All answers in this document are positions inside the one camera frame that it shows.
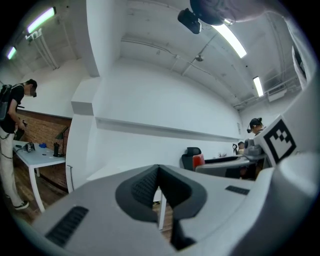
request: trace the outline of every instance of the black backpack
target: black backpack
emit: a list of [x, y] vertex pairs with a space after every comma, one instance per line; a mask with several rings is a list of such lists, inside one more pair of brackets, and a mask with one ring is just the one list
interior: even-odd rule
[[4, 84], [2, 86], [2, 89], [0, 91], [0, 121], [3, 121], [6, 118], [11, 90], [17, 86], [23, 85], [18, 83], [14, 86], [12, 86], [11, 84]]

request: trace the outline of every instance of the sneaker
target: sneaker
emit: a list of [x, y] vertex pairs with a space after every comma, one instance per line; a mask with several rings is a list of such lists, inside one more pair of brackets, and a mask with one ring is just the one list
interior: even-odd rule
[[29, 202], [28, 201], [23, 201], [21, 205], [14, 206], [14, 209], [19, 211], [19, 210], [22, 210], [22, 209], [26, 209], [28, 206], [29, 206]]

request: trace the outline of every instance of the white pants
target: white pants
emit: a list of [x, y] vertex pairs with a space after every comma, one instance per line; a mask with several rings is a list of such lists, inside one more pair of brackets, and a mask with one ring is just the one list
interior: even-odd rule
[[0, 174], [5, 194], [7, 194], [13, 206], [20, 206], [23, 201], [17, 192], [15, 174], [14, 174], [14, 163], [13, 163], [13, 147], [15, 134], [11, 133], [7, 137], [8, 133], [0, 127]]

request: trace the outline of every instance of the desk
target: desk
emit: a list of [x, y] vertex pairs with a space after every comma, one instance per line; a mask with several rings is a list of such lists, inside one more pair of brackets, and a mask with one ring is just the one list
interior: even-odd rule
[[35, 150], [32, 150], [30, 152], [24, 152], [23, 149], [16, 147], [16, 145], [24, 146], [26, 143], [27, 142], [25, 141], [14, 140], [13, 151], [29, 168], [30, 181], [31, 181], [31, 186], [32, 186], [34, 197], [35, 197], [35, 201], [38, 204], [40, 211], [43, 213], [45, 211], [45, 208], [39, 195], [36, 176], [35, 176], [35, 169], [36, 169], [36, 175], [39, 177], [40, 167], [62, 164], [66, 162], [66, 159], [64, 157], [54, 157], [53, 150], [49, 148], [41, 148], [39, 147], [38, 143], [34, 143]]

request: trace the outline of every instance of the security camera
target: security camera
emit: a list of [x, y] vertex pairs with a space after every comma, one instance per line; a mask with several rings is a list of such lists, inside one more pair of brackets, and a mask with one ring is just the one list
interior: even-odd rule
[[185, 25], [192, 33], [199, 34], [201, 31], [201, 23], [199, 19], [189, 9], [180, 11], [178, 21]]

